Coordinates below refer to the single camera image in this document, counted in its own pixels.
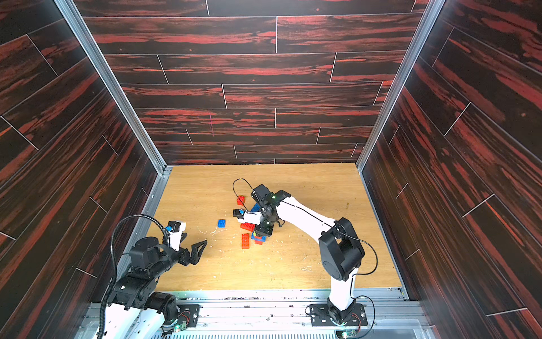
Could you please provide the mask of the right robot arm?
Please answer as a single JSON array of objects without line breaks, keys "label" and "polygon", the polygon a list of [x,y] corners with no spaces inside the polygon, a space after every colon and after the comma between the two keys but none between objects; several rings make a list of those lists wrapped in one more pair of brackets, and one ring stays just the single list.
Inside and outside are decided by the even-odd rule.
[{"label": "right robot arm", "polygon": [[283,190],[273,193],[262,184],[251,192],[251,197],[260,210],[245,212],[238,221],[254,224],[258,237],[271,236],[275,225],[284,221],[314,239],[319,246],[322,266],[331,277],[328,316],[338,325],[350,320],[355,304],[354,282],[365,256],[351,222],[346,218],[325,217],[301,204],[291,194]]}]

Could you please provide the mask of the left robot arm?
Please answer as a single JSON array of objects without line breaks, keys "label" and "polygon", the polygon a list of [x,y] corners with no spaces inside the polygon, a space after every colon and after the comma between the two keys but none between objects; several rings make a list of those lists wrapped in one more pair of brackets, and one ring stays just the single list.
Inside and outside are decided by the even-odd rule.
[{"label": "left robot arm", "polygon": [[174,249],[156,237],[138,240],[128,251],[131,265],[108,288],[100,305],[97,338],[152,338],[161,331],[169,335],[188,328],[192,312],[182,310],[175,296],[156,291],[159,278],[174,265],[196,265],[207,241],[191,249]]}]

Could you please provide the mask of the right aluminium corner post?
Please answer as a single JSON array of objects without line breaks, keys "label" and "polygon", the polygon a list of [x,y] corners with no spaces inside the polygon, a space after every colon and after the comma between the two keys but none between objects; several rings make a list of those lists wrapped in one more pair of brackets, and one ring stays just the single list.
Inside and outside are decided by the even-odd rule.
[{"label": "right aluminium corner post", "polygon": [[366,145],[356,162],[361,178],[364,178],[363,170],[368,162],[368,159],[377,144],[378,138],[384,130],[384,127],[392,113],[392,109],[395,106],[395,103],[402,92],[410,73],[412,72],[414,64],[418,59],[444,4],[445,0],[429,1],[426,11],[424,11],[421,17],[419,26],[416,29],[412,41],[406,50],[404,59],[381,107],[381,111],[379,112],[373,131],[371,131]]}]

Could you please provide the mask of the aluminium corner post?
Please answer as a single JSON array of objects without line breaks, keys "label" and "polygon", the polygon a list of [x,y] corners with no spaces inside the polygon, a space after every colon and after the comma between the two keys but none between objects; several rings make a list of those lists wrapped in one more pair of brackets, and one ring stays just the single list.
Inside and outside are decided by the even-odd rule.
[{"label": "aluminium corner post", "polygon": [[363,170],[368,162],[368,159],[377,144],[378,138],[384,130],[384,127],[392,113],[392,109],[395,106],[395,103],[402,92],[410,73],[412,72],[414,64],[418,59],[444,4],[445,0],[429,1],[426,11],[424,11],[421,17],[419,26],[416,29],[412,41],[406,50],[404,59],[381,107],[381,111],[379,112],[373,131],[371,131],[366,145],[356,162],[361,178],[364,178]]},{"label": "aluminium corner post", "polygon": [[124,119],[130,126],[135,137],[142,145],[146,155],[159,175],[168,175],[171,168],[166,164],[165,159],[159,153],[148,132],[145,130],[141,120],[136,114],[132,104],[129,102],[120,83],[115,77],[105,56],[95,41],[90,29],[83,17],[80,15],[74,1],[54,0],[54,3],[69,28],[73,32],[90,63],[102,79],[106,89],[110,93]]}]

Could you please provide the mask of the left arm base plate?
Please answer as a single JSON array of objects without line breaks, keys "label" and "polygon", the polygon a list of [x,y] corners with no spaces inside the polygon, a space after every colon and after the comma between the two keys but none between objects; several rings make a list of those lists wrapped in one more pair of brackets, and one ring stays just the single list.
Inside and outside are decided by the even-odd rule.
[{"label": "left arm base plate", "polygon": [[178,304],[178,315],[175,319],[164,323],[163,328],[195,328],[200,317],[201,305],[198,304]]}]

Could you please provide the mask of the left aluminium corner post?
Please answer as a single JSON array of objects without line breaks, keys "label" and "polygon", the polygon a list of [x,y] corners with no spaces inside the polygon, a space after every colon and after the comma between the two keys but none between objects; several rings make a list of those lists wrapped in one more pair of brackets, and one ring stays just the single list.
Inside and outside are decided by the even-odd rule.
[{"label": "left aluminium corner post", "polygon": [[105,56],[95,41],[90,29],[83,17],[80,15],[74,1],[54,0],[54,3],[69,28],[73,32],[90,63],[102,79],[106,89],[110,93],[124,119],[130,126],[135,137],[142,145],[146,155],[159,175],[168,175],[171,168],[166,164],[165,159],[159,153],[148,132],[145,130],[141,120],[136,114],[132,104],[129,102],[120,83],[115,77]]}]

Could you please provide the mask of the aluminium front rail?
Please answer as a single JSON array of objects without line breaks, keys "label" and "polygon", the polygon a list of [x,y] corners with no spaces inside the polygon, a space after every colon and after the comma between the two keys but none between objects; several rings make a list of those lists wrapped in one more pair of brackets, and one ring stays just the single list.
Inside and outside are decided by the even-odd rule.
[{"label": "aluminium front rail", "polygon": [[[327,290],[176,291],[177,304],[201,305],[195,328],[152,338],[437,338],[435,326],[419,302],[407,301],[398,289],[358,289],[368,325],[311,325],[305,309],[326,303]],[[96,338],[100,305],[83,315],[75,338]]]}]

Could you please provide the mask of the red long lego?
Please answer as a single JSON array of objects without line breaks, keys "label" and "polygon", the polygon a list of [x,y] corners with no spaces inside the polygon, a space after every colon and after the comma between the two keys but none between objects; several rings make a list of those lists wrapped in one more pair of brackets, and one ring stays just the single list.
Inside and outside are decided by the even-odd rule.
[{"label": "red long lego", "polygon": [[241,235],[241,248],[249,249],[250,248],[251,235],[249,233],[244,233]]},{"label": "red long lego", "polygon": [[240,228],[249,232],[253,232],[255,230],[255,225],[252,223],[241,223]]}]

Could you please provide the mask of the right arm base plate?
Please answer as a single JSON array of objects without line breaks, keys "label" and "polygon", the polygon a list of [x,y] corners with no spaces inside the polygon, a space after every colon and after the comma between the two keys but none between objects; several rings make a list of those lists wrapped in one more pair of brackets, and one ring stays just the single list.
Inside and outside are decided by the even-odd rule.
[{"label": "right arm base plate", "polygon": [[364,306],[352,302],[345,310],[339,310],[329,302],[317,303],[307,306],[306,316],[310,318],[312,326],[358,326],[368,325]]}]

